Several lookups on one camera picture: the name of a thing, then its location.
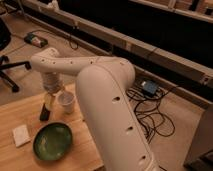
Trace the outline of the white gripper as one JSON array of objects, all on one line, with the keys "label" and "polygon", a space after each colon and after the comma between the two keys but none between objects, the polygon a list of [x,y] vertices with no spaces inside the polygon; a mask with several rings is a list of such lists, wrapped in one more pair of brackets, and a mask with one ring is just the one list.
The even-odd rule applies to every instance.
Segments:
[{"label": "white gripper", "polygon": [[47,110],[51,111],[55,101],[55,96],[52,94],[62,89],[63,82],[58,73],[42,73],[41,78],[43,87],[48,92],[44,96],[45,107]]}]

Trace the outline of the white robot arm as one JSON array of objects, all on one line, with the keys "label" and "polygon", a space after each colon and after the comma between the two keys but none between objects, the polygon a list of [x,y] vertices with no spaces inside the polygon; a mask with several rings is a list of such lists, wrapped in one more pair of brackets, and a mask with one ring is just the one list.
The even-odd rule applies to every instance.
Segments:
[{"label": "white robot arm", "polygon": [[106,171],[160,171],[126,95],[135,79],[131,62],[120,57],[62,57],[47,48],[30,59],[53,89],[55,73],[76,77],[75,93]]}]

